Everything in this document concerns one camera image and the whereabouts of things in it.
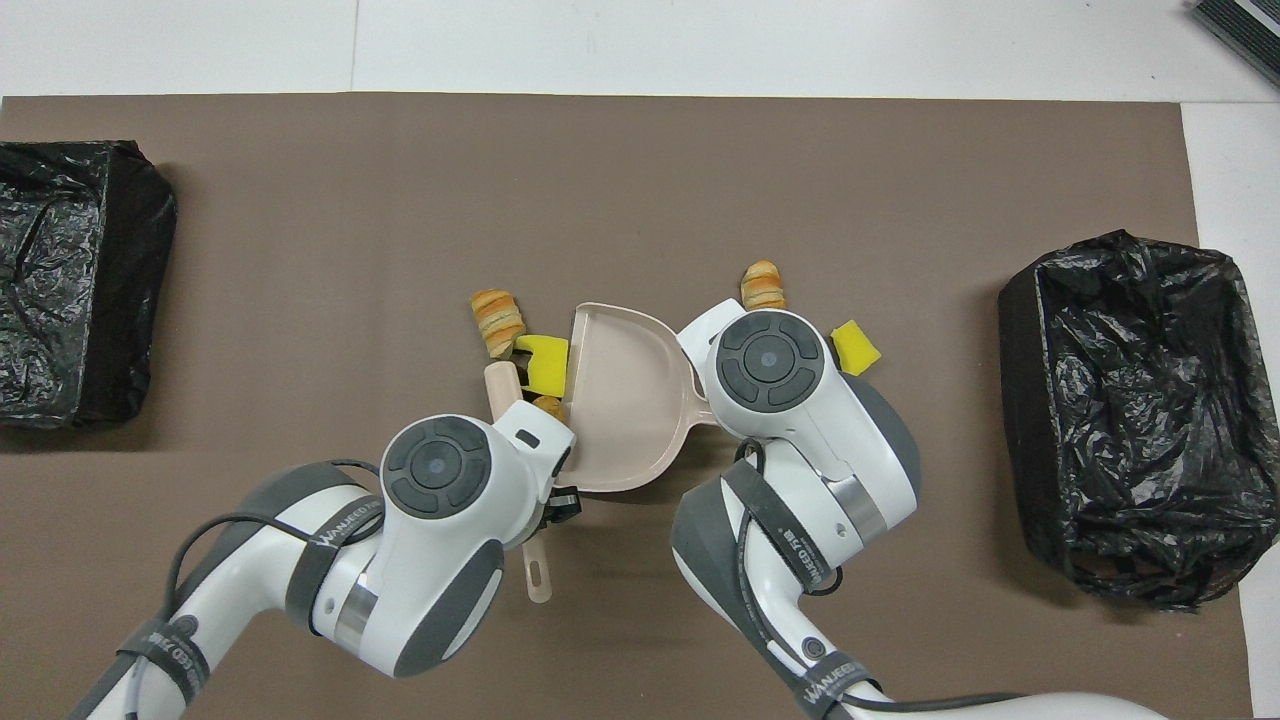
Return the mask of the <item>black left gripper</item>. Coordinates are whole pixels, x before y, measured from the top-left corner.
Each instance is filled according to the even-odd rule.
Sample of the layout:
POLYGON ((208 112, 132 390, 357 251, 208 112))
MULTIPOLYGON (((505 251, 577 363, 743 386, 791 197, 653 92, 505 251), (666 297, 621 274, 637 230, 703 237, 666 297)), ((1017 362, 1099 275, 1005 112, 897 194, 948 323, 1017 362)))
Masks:
POLYGON ((564 450, 556 465, 547 469, 540 477, 540 527, 568 521, 582 511, 579 487, 559 484, 561 470, 571 454, 571 450, 564 450))

